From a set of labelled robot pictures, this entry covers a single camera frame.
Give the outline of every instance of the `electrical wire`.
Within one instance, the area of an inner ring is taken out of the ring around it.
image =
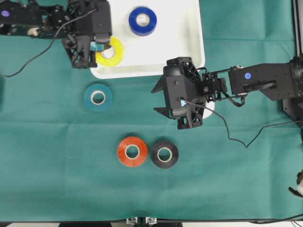
[[[277,219],[277,220],[274,220],[274,221],[254,221],[254,222],[251,222],[253,224],[272,224],[272,223],[277,223],[277,222],[281,222],[281,221],[290,221],[290,220],[293,220],[294,218],[299,218],[299,217],[302,217],[303,214],[298,214],[298,215],[295,215],[295,216],[292,216],[292,217],[289,217],[289,218],[285,218],[285,219]]]
[[[55,42],[57,36],[59,35],[59,33],[60,33],[60,31],[62,30],[63,27],[67,26],[68,24],[70,24],[70,23],[72,23],[72,22],[75,22],[76,20],[79,20],[79,19],[82,19],[82,18],[88,16],[89,14],[91,14],[91,13],[94,12],[94,11],[97,11],[97,9],[93,9],[93,10],[89,11],[88,13],[86,13],[86,14],[84,14],[84,15],[82,15],[82,16],[79,16],[79,17],[77,17],[77,18],[75,18],[75,19],[73,19],[73,20],[70,20],[70,21],[64,23],[63,25],[61,25],[60,28],[59,28],[59,29],[57,30],[57,32],[55,33],[55,35],[54,35],[54,37],[53,37],[51,43],[49,44],[49,46],[48,46],[44,51],[42,51],[41,53],[39,53],[39,54],[36,55],[35,57],[31,58],[30,60],[28,60],[28,61],[22,66],[22,68],[21,68],[19,71],[15,72],[14,74],[9,75],[9,76],[0,76],[0,78],[10,78],[10,77],[13,77],[13,76],[19,74],[19,73],[20,73],[20,72],[21,72],[29,63],[31,63],[33,60],[37,59],[37,58],[40,57],[41,55],[45,54],[45,53],[52,47],[52,45],[54,44],[54,42]]]
[[[228,138],[229,140],[232,140],[232,141],[241,143],[245,148],[248,148],[248,147],[253,143],[253,141],[255,141],[255,139],[261,134],[261,132],[263,131],[263,129],[265,129],[265,128],[274,127],[274,126],[279,126],[279,125],[286,125],[286,124],[291,124],[291,123],[303,123],[303,121],[290,121],[290,122],[284,122],[284,123],[278,123],[278,124],[269,124],[269,125],[265,125],[265,126],[263,126],[263,127],[260,129],[260,131],[258,132],[258,134],[257,134],[257,135],[256,135],[256,136],[255,136],[255,137],[246,145],[243,141],[241,141],[241,140],[239,140],[239,139],[235,139],[235,138],[231,138],[231,137],[230,137],[230,131],[229,131],[229,128],[228,128],[226,119],[225,119],[223,116],[221,116],[219,113],[217,113],[216,111],[214,111],[214,110],[212,110],[212,109],[210,109],[210,108],[208,108],[208,107],[206,107],[206,106],[204,106],[204,105],[199,105],[199,104],[191,103],[191,102],[186,101],[186,100],[184,100],[184,101],[185,101],[187,104],[195,105],[195,106],[197,106],[197,107],[201,107],[201,108],[204,108],[204,109],[206,109],[206,110],[209,110],[209,111],[213,112],[214,114],[216,114],[218,117],[220,117],[220,118],[223,120],[224,125],[225,125],[225,127],[226,127],[227,138]]]

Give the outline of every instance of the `blue led light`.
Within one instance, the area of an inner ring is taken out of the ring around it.
[[[1,12],[1,15],[4,17],[9,17],[10,13],[7,10]]]
[[[245,79],[250,79],[251,78],[251,74],[249,72],[245,73],[244,75]]]

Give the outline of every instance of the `green cloth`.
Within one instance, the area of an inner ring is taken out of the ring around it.
[[[209,70],[288,62],[295,54],[290,0],[201,0]],[[10,74],[49,40],[0,36],[0,72]],[[293,196],[302,167],[295,125],[265,129],[249,147],[227,140],[214,114],[204,125],[177,130],[153,111],[160,77],[99,80],[73,70],[61,42],[0,86],[0,221],[85,221],[149,216],[170,219],[285,218],[303,212]],[[113,92],[105,113],[83,103],[85,89]],[[216,103],[234,138],[249,142],[268,123],[288,121],[280,102],[260,92],[242,108]],[[179,149],[173,168],[119,163],[116,148],[130,135],[149,147],[168,139]]]

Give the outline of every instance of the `black cable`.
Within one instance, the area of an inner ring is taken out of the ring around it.
[[[200,68],[197,68],[195,71],[194,71],[194,74],[198,71],[198,70],[205,70],[205,73],[207,73],[208,71],[207,71],[207,68],[205,68],[205,67],[200,67]]]
[[[218,117],[220,117],[223,121],[224,121],[224,124],[225,124],[225,127],[226,127],[226,130],[227,130],[227,138],[229,140],[232,140],[232,141],[236,141],[238,143],[241,143],[245,148],[248,148],[252,143],[253,141],[255,141],[255,139],[261,134],[261,132],[263,131],[263,129],[265,128],[268,128],[268,127],[274,127],[274,126],[279,126],[279,125],[285,125],[285,124],[291,124],[291,123],[303,123],[303,121],[291,121],[291,122],[284,122],[284,123],[278,123],[278,124],[269,124],[269,125],[265,125],[263,126],[260,131],[258,132],[258,134],[246,145],[243,141],[239,140],[239,139],[234,139],[234,138],[231,138],[230,137],[230,132],[229,132],[229,128],[228,128],[228,125],[227,125],[227,122],[226,122],[226,119],[221,116],[220,114],[218,114],[216,111],[212,110],[212,109],[209,109],[207,108],[206,106],[204,105],[199,105],[199,104],[195,104],[195,103],[191,103],[189,101],[186,101],[184,100],[186,103],[190,104],[190,105],[195,105],[195,106],[198,106],[198,107],[201,107],[201,108],[204,108],[206,110],[209,110],[211,112],[213,112],[214,114],[216,114]]]
[[[70,23],[72,23],[72,22],[75,22],[76,20],[79,20],[79,19],[81,19],[81,18],[84,18],[84,17],[88,16],[89,14],[91,14],[92,12],[94,12],[94,11],[96,11],[96,10],[97,10],[97,9],[93,9],[93,10],[89,11],[88,13],[86,13],[86,14],[80,16],[80,17],[77,17],[77,18],[75,18],[75,19],[73,19],[73,20],[70,20],[70,21],[64,23],[63,25],[61,25],[60,28],[59,28],[59,29],[57,30],[57,32],[55,33],[55,35],[54,35],[54,37],[53,37],[53,39],[52,39],[52,41],[51,41],[51,44],[50,44],[44,51],[42,51],[41,53],[39,53],[39,54],[36,55],[35,57],[31,58],[30,60],[28,60],[28,61],[22,66],[22,68],[21,68],[19,71],[15,72],[14,74],[9,75],[9,76],[0,76],[0,78],[10,78],[10,77],[13,77],[13,76],[19,74],[19,73],[20,73],[20,72],[21,72],[21,71],[22,71],[30,62],[32,62],[33,60],[37,59],[37,58],[40,57],[41,55],[45,54],[45,53],[52,47],[52,45],[54,44],[54,42],[55,42],[57,36],[59,35],[59,33],[60,33],[60,31],[62,30],[63,27],[67,26],[68,24],[70,24]]]
[[[232,99],[232,97],[230,97],[227,93],[225,93],[225,92],[222,92],[224,95],[225,95],[225,97],[232,103],[232,104],[234,104],[236,107],[242,107],[242,106],[244,106],[245,105],[245,96],[240,96],[239,98],[241,98],[241,103],[238,103],[238,102],[236,102],[236,101],[234,101],[233,99]]]
[[[296,223],[299,227],[302,227],[301,225],[299,225],[297,222],[294,221],[294,223]]]
[[[281,222],[281,221],[290,221],[290,220],[293,220],[294,218],[299,218],[299,217],[302,217],[303,214],[298,214],[298,215],[295,215],[295,216],[292,216],[292,217],[289,217],[289,218],[285,218],[285,219],[278,219],[278,220],[274,220],[274,221],[255,221],[255,222],[251,222],[253,224],[272,224],[272,223],[277,223],[277,222]]]

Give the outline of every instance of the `teal tape roll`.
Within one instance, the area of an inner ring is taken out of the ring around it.
[[[103,99],[96,100],[96,96],[103,96]],[[84,93],[85,106],[94,112],[106,111],[110,108],[113,95],[110,89],[103,84],[93,84]]]

